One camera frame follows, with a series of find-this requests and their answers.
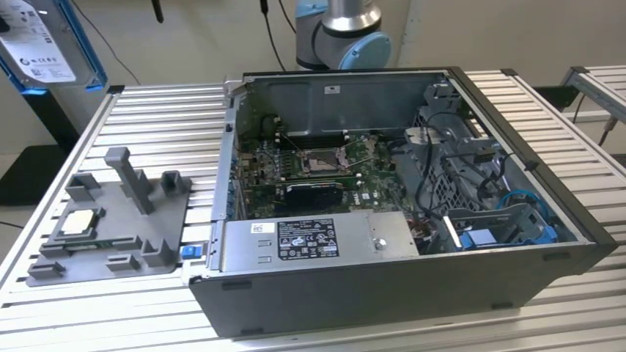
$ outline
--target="floor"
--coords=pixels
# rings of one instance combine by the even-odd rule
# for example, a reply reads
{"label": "floor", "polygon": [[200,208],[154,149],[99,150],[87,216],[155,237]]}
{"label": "floor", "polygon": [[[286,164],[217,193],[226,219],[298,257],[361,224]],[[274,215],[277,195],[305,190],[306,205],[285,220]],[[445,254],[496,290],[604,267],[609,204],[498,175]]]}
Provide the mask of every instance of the floor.
{"label": "floor", "polygon": [[[0,177],[10,169],[11,164],[18,159],[19,154],[0,154]],[[27,207],[0,207],[0,221],[10,222],[11,224],[25,226],[35,211],[35,205]],[[11,250],[21,229],[0,224],[0,262],[5,260],[7,253]]]}

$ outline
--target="barcode label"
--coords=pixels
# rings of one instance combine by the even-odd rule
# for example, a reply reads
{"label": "barcode label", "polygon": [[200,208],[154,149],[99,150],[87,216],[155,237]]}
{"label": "barcode label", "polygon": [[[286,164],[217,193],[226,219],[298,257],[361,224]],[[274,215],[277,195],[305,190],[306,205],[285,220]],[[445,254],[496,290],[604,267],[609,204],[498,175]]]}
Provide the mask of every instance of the barcode label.
{"label": "barcode label", "polygon": [[258,222],[252,225],[253,233],[274,233],[277,231],[277,224],[273,222]]}

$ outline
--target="metal rail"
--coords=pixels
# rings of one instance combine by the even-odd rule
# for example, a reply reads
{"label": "metal rail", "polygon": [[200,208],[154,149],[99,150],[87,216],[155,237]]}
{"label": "metal rail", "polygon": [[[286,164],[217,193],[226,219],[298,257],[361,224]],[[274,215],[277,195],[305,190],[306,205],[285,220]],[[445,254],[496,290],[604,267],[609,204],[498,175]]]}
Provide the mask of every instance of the metal rail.
{"label": "metal rail", "polygon": [[[469,73],[569,189],[626,244],[626,171],[519,77]],[[225,108],[222,86],[127,88],[94,118],[43,204],[2,264],[0,347],[25,351],[623,351],[626,343],[626,246],[580,276],[561,278],[527,307],[498,312],[269,337],[216,335],[181,276],[173,274],[29,287],[29,266],[69,199],[69,176],[117,175],[103,162],[129,146],[151,177],[178,169],[193,178],[183,244],[209,239]]]}
{"label": "metal rail", "polygon": [[563,85],[576,87],[626,123],[626,66],[573,67]]}

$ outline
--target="motherboard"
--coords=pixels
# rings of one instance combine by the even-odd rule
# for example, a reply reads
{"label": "motherboard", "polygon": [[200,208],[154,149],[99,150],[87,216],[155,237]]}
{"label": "motherboard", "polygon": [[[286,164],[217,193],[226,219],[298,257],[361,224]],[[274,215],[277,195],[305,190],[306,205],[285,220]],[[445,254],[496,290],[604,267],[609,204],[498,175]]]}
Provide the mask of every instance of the motherboard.
{"label": "motherboard", "polygon": [[306,142],[281,134],[274,140],[244,143],[241,180],[248,218],[356,210],[410,213],[389,143],[377,134]]}

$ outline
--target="gray holder post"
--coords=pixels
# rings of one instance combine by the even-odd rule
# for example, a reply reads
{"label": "gray holder post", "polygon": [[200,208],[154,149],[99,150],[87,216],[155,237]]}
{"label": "gray holder post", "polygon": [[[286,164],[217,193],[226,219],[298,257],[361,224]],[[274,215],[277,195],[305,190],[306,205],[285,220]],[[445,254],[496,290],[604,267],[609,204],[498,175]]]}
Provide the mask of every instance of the gray holder post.
{"label": "gray holder post", "polygon": [[46,263],[46,264],[34,264],[29,269],[29,274],[41,279],[53,279],[63,276],[66,268],[58,262]]}
{"label": "gray holder post", "polygon": [[47,258],[67,258],[71,255],[71,252],[65,248],[63,244],[49,244],[45,243],[39,247],[39,253]]}
{"label": "gray holder post", "polygon": [[179,171],[166,171],[161,176],[163,192],[170,197],[187,192],[187,185]]}
{"label": "gray holder post", "polygon": [[173,250],[167,245],[166,240],[161,241],[161,246],[155,248],[149,240],[145,241],[142,247],[142,258],[145,258],[146,263],[153,268],[155,266],[166,266],[173,260]]}
{"label": "gray holder post", "polygon": [[142,249],[142,239],[139,236],[134,236],[129,239],[114,242],[114,248],[119,251],[134,251],[135,249]]}
{"label": "gray holder post", "polygon": [[123,187],[126,187],[125,191],[130,194],[139,212],[142,215],[149,215],[155,210],[155,206],[149,198],[149,192],[146,191],[146,189],[150,189],[150,186],[146,185],[149,180],[146,177],[138,177],[134,167],[130,165],[129,157],[129,148],[109,148],[105,162],[118,172]]}
{"label": "gray holder post", "polygon": [[66,191],[75,202],[94,201],[94,196],[90,193],[91,189],[101,188],[101,184],[91,175],[91,173],[75,174],[70,180],[70,184],[66,187]]}
{"label": "gray holder post", "polygon": [[139,270],[141,268],[141,264],[133,254],[110,255],[106,265],[111,271]]}

